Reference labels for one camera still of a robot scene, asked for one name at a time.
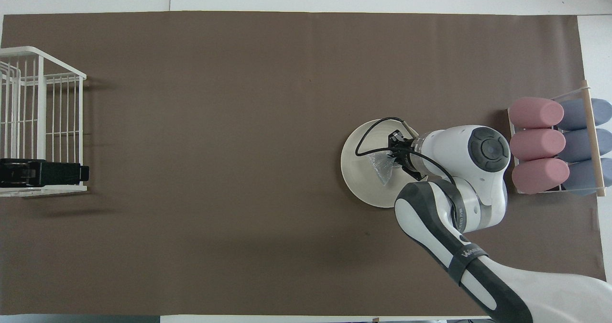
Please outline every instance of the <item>black device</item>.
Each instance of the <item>black device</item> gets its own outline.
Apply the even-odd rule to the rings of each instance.
[[[0,159],[0,187],[28,188],[53,184],[79,184],[89,180],[89,166],[26,158]]]
[[[404,135],[399,129],[389,134],[388,139],[387,145],[389,149],[394,150],[389,157],[395,158],[395,162],[402,166],[402,170],[408,173],[408,175],[411,175],[415,180],[420,181],[424,179],[425,175],[420,173],[410,162],[410,153],[408,150],[415,150],[412,145],[415,140],[404,138]]]

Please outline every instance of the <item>pink cylinder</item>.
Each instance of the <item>pink cylinder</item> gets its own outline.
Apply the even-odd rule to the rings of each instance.
[[[563,133],[554,129],[525,129],[510,140],[510,152],[522,161],[553,157],[565,146]]]
[[[555,188],[570,175],[568,164],[558,158],[523,162],[512,171],[514,186],[525,194],[536,194]]]
[[[563,107],[548,98],[522,97],[509,109],[510,121],[523,129],[545,129],[563,119]]]

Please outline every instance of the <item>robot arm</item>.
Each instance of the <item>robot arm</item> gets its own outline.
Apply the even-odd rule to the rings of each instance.
[[[498,264],[455,229],[451,206],[438,183],[415,182],[398,195],[395,214],[402,230],[424,247],[493,320],[579,323],[603,322],[612,317],[612,286],[608,283]]]
[[[497,131],[454,127],[429,133],[412,145],[446,168],[456,184],[407,184],[395,201],[398,223],[496,322],[578,323],[612,317],[608,283],[506,267],[463,236],[499,223],[505,213],[503,172],[509,147]],[[441,174],[430,162],[411,158],[411,163],[422,173]]]

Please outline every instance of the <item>brown tabletop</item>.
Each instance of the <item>brown tabletop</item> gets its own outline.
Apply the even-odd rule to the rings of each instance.
[[[583,79],[575,16],[13,15],[2,47],[84,71],[86,194],[0,199],[0,313],[482,315],[346,188],[363,122],[482,124]],[[604,279],[594,196],[511,194],[468,234],[516,268]]]

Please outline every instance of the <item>clear plastic wrap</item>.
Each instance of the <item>clear plastic wrap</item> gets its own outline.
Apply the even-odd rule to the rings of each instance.
[[[381,180],[382,184],[389,183],[393,168],[400,167],[399,164],[395,163],[395,157],[391,157],[391,153],[387,152],[376,152],[367,155],[368,159],[372,163],[378,179]]]

